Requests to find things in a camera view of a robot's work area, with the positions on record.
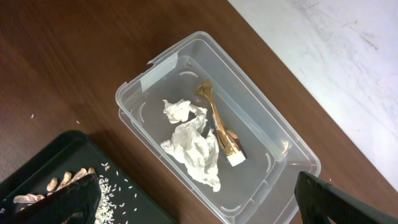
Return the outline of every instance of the clear plastic bin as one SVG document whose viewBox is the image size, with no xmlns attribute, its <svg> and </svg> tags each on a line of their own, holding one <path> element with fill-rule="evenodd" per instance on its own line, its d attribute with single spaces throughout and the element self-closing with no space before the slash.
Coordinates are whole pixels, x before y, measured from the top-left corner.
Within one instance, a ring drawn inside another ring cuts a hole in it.
<svg viewBox="0 0 398 224">
<path fill-rule="evenodd" d="M 149 63 L 153 66 L 148 71 L 116 93 L 123 122 L 224 223 L 288 223 L 298 209 L 298 173 L 318 176 L 321 166 L 270 101 L 204 32 L 190 35 Z M 225 126 L 238 135 L 247 155 L 232 167 L 220 150 L 219 192 L 193 180 L 185 166 L 159 146 L 180 124 L 170 124 L 162 100 L 190 100 L 208 108 L 206 128 L 214 128 L 209 102 L 194 94 L 207 79 Z"/>
</svg>

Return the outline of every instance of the wooden table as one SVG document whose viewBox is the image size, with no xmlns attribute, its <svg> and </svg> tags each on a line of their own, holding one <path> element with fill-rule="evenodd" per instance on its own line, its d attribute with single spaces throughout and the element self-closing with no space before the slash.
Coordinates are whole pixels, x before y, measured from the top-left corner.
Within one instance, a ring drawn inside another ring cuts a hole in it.
<svg viewBox="0 0 398 224">
<path fill-rule="evenodd" d="M 150 59 L 197 30 L 312 148 L 322 179 L 398 216 L 398 193 L 227 0 L 2 1 L 0 179 L 61 132 L 80 129 L 180 223 L 219 222 L 119 120 L 114 98 Z"/>
</svg>

